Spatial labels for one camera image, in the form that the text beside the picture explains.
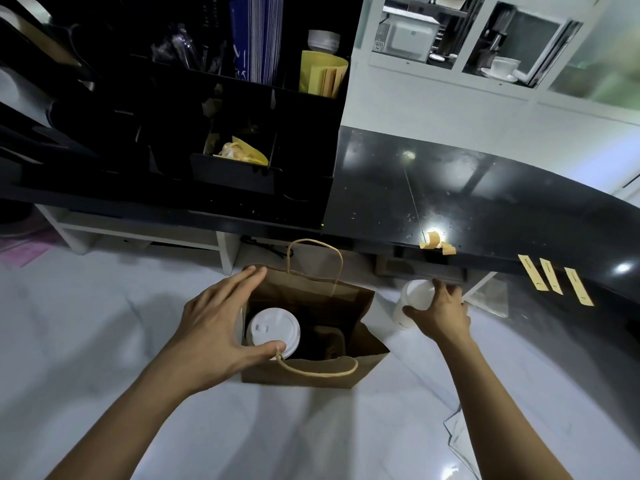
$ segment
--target white shelf unit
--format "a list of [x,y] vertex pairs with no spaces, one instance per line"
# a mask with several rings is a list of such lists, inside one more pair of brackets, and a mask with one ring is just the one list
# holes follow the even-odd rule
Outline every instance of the white shelf unit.
[[49,205],[36,204],[36,207],[71,250],[80,255],[86,254],[101,235],[115,235],[135,241],[140,249],[151,242],[162,242],[217,251],[223,272],[231,275],[240,247],[240,236],[228,232],[97,216]]

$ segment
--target hand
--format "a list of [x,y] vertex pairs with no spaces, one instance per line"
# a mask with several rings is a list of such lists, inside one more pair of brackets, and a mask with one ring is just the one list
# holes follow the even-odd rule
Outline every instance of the hand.
[[188,301],[175,334],[143,375],[186,398],[274,357],[276,348],[284,351],[279,340],[245,347],[234,334],[241,307],[266,274],[265,267],[249,266]]
[[443,340],[459,342],[470,340],[471,318],[467,315],[467,304],[462,303],[462,288],[433,281],[436,293],[427,310],[416,310],[412,306],[403,307],[403,312],[411,318],[423,334],[434,339],[438,345]]

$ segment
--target glass cabinet door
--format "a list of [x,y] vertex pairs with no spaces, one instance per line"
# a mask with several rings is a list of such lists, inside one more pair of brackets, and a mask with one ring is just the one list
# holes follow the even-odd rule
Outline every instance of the glass cabinet door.
[[640,110],[640,0],[613,0],[550,89]]

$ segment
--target saucer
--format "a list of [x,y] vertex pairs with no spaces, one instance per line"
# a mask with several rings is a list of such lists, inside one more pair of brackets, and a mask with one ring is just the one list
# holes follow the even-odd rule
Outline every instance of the saucer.
[[518,78],[513,74],[509,74],[507,77],[502,77],[500,75],[494,74],[493,72],[491,72],[491,69],[487,69],[486,67],[482,67],[482,69],[480,69],[480,72],[482,72],[482,75],[488,77],[489,79],[501,80],[510,84],[513,84],[518,80]]

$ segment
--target white cup lid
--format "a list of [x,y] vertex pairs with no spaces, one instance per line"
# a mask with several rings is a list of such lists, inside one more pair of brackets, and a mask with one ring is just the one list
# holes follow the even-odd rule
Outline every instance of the white cup lid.
[[300,343],[300,324],[292,313],[282,308],[267,308],[252,318],[246,335],[253,345],[262,345],[272,340],[283,341],[287,348],[282,357],[287,358]]

